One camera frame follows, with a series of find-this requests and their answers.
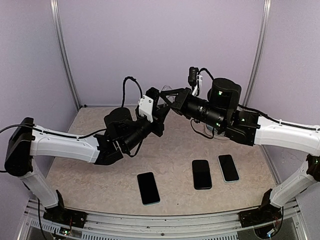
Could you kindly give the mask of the clear phone case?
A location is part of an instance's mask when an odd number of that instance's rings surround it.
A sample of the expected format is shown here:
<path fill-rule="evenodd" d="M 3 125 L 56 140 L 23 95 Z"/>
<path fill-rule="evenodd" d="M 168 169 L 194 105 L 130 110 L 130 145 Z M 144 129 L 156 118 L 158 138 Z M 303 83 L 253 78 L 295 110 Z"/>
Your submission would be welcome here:
<path fill-rule="evenodd" d="M 169 85 L 165 85 L 160 91 L 160 98 L 157 104 L 159 109 L 171 108 L 172 110 L 179 110 L 176 98 L 180 94 L 180 89 L 173 89 Z"/>

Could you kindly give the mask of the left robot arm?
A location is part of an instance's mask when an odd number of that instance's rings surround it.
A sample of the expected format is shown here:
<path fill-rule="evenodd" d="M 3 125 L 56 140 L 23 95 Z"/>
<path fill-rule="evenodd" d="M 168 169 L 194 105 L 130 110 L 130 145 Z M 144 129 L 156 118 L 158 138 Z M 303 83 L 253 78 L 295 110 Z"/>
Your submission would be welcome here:
<path fill-rule="evenodd" d="M 26 117 L 13 125 L 15 131 L 8 141 L 4 169 L 18 177 L 57 221 L 66 222 L 70 211 L 64 207 L 62 195 L 51 189 L 33 157 L 76 159 L 100 166 L 112 165 L 124 155 L 133 158 L 132 149 L 139 150 L 149 134 L 163 135 L 164 121 L 174 97 L 171 90 L 152 87 L 138 101 L 136 120 L 127 107 L 118 107 L 104 117 L 104 129 L 87 135 L 52 131 Z"/>

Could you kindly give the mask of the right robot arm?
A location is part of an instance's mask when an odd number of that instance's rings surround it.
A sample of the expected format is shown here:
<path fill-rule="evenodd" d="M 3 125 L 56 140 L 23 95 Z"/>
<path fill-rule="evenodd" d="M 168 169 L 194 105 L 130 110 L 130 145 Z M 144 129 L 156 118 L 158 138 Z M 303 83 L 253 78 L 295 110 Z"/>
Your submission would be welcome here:
<path fill-rule="evenodd" d="M 301 167 L 274 189 L 268 190 L 256 210 L 256 218 L 266 222 L 276 209 L 320 180 L 320 128 L 275 120 L 252 108 L 239 110 L 241 86 L 226 78 L 216 78 L 207 99 L 192 95 L 190 88 L 166 90 L 161 98 L 187 119 L 215 128 L 218 134 L 242 145 L 276 146 L 307 153 Z"/>

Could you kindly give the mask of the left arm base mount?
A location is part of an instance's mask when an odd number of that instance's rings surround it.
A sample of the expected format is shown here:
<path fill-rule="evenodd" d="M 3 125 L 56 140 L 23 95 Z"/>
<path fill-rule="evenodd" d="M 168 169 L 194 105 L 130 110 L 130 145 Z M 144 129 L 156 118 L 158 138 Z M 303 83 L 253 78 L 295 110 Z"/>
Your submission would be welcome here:
<path fill-rule="evenodd" d="M 83 229 L 87 220 L 88 214 L 84 211 L 66 208 L 64 205 L 61 193 L 56 190 L 58 203 L 54 207 L 45 207 L 43 218 L 45 220 Z"/>

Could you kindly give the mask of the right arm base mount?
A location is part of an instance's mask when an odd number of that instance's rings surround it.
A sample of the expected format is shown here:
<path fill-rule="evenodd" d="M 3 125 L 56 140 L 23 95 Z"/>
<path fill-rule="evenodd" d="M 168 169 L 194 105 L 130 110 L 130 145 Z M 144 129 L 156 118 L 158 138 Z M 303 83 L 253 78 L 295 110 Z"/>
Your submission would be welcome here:
<path fill-rule="evenodd" d="M 238 213 L 242 228 L 268 223 L 283 217 L 282 208 L 271 205 L 271 192 L 272 189 L 269 189 L 264 193 L 259 207 Z"/>

